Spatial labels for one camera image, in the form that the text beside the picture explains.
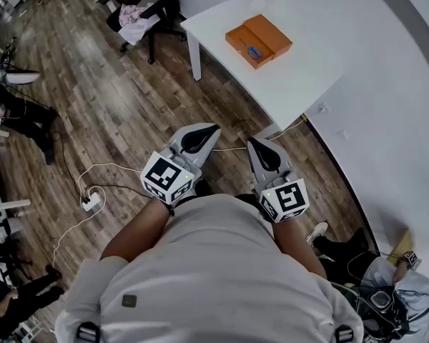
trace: wooden floor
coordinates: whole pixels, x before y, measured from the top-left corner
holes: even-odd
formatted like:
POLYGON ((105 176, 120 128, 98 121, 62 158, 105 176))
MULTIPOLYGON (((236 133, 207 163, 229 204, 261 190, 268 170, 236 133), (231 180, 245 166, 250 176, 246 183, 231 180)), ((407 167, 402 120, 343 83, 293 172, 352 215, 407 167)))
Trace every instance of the wooden floor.
MULTIPOLYGON (((150 66, 147 42, 126 54, 119 52, 122 40, 105 23, 106 7, 92 0, 43 0, 41 5, 38 1, 19 7, 1 28, 0 45, 17 35, 15 64, 41 72, 40 80, 21 90, 59 112, 61 120, 55 127, 62 133, 65 157, 76 179, 93 163, 114 161, 142 169, 149 155, 187 124, 219 124, 219 148, 226 149, 244 146, 249 136, 270 123, 254 100, 208 55, 202 55, 203 79, 195 82, 185 43, 157 37, 157 60, 150 66)), ((308 188, 311 207, 297 220, 303 231, 328 220, 329 235, 345 241, 357 228, 365 227, 341 176, 306 124, 289 130, 278 142, 308 188)), ((245 151, 213 153, 204 175, 216 192, 239 194, 253 187, 245 151)), ((61 142, 56 143, 56 163, 46 166, 33 141, 15 133, 0 139, 0 178, 5 200, 32 200, 32 206, 24 210, 21 244, 26 257, 34 261, 31 274, 42 275, 59 237, 87 217, 64 166, 61 142)), ((91 171, 84 184, 92 183, 141 189, 136 174, 114 167, 91 171)), ((56 267, 64 275, 64 287, 70 285, 81 261, 97 258, 145 202, 134 192, 107 189, 104 211, 61 243, 56 267)), ((51 327, 60 307, 61 303, 53 304, 39 317, 51 327)))

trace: person sitting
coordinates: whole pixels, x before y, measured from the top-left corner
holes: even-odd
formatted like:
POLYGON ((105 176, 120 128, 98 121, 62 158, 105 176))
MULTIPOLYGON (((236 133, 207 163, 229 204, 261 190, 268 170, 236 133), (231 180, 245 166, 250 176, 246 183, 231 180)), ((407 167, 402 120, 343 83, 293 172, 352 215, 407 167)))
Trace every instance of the person sitting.
POLYGON ((38 295, 50 284, 61 279, 59 271, 46 267, 47 275, 11 290, 0 282, 0 339, 11 336, 20 323, 28 320, 38 309, 49 306, 64 293, 61 287, 51 287, 38 295))
POLYGON ((55 160, 54 143, 49 130, 58 114, 39 104, 17 98, 0 85, 0 121, 5 127, 33 139, 41 149, 46 164, 55 160))
POLYGON ((307 241, 329 259, 320 259, 327 279, 338 284, 351 283, 357 287, 394 287, 404 302, 409 319, 408 334, 427 331, 429 327, 429 278, 409 270, 401 258, 397 267, 379 257, 376 251, 360 246, 365 239, 359 229, 348 242, 332 242, 326 236, 327 222, 319 223, 307 241))

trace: black office chair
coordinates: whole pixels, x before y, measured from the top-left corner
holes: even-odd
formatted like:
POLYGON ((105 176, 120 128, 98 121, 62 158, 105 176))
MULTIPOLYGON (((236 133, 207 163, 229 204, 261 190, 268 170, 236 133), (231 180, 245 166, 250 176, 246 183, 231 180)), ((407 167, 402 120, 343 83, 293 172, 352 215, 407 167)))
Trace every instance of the black office chair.
MULTIPOLYGON (((106 4, 110 0, 101 0, 100 3, 106 4)), ((119 4, 125 5, 137 5, 142 0, 116 0, 119 4)), ((119 24, 119 14, 121 8, 118 8, 108 19, 107 23, 109 27, 115 31, 119 32, 121 30, 121 25, 119 24)), ((171 34, 172 36, 177 36, 181 41, 186 41, 186 34, 181 31, 175 31, 173 27, 174 20, 178 17, 179 13, 179 2, 178 0, 159 0, 149 7, 146 11, 140 14, 140 17, 143 19, 148 19, 154 14, 157 14, 160 18, 160 21, 156 23, 145 36, 148 36, 149 39, 149 64, 154 63, 154 35, 156 33, 171 34)), ((126 42, 121 47, 121 52, 125 52, 129 44, 126 42)))

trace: white cable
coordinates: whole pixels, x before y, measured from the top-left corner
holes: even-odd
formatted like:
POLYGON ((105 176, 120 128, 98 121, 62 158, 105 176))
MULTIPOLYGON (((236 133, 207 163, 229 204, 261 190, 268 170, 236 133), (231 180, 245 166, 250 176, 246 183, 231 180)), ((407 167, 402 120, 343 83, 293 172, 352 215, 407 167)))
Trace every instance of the white cable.
POLYGON ((67 230, 62 234, 62 236, 60 237, 59 241, 57 242, 57 247, 56 247, 56 249, 54 249, 53 258, 52 258, 52 266, 53 266, 53 267, 54 267, 54 264, 55 264, 55 262, 56 262, 56 253, 57 253, 57 250, 59 249, 59 247, 60 247, 60 243, 61 243, 62 239, 65 237, 65 235, 67 235, 71 230, 73 230, 73 229, 77 228, 78 226, 80 226, 80 225, 81 225, 81 224, 83 224, 84 222, 86 222, 86 221, 88 221, 88 220, 92 219, 93 217, 95 217, 96 215, 98 215, 98 214, 99 214, 99 213, 100 213, 100 212, 105 208, 105 205, 107 204, 107 193, 106 193, 106 192, 105 192, 105 190, 104 190, 102 187, 100 187, 100 186, 92 186, 91 188, 89 188, 89 191, 90 191, 91 189, 93 189, 93 188, 100 188, 100 189, 103 191, 104 201, 103 201, 102 208, 101 208, 101 209, 99 209, 99 211, 95 212, 93 215, 89 216, 87 219, 84 219, 83 221, 79 222, 78 224, 76 224, 76 225, 74 225, 74 226, 70 227, 69 229, 67 229, 67 230))
POLYGON ((84 173, 82 173, 79 178, 78 178, 78 189, 79 189, 79 204, 82 206, 82 191, 81 191, 81 178, 89 171, 91 170, 94 166, 107 166, 107 165, 115 165, 118 168, 124 169, 124 170, 129 170, 131 172, 135 172, 135 173, 142 173, 141 170, 135 170, 135 169, 131 169, 131 168, 126 168, 125 166, 121 166, 115 163, 105 163, 105 164, 92 164, 84 173))
MULTIPOLYGON (((295 127, 299 126, 301 123, 303 123, 306 119, 303 119, 302 121, 300 121, 298 124, 292 126, 292 127, 288 127, 286 128, 286 130, 284 130, 281 134, 279 134, 278 136, 274 137, 273 139, 270 139, 269 141, 274 141, 278 138, 280 138, 282 135, 284 135, 286 132, 288 132, 290 129, 294 129, 295 127)), ((246 147, 234 147, 233 149, 224 149, 224 150, 213 150, 213 151, 234 151, 234 150, 246 150, 246 147)))

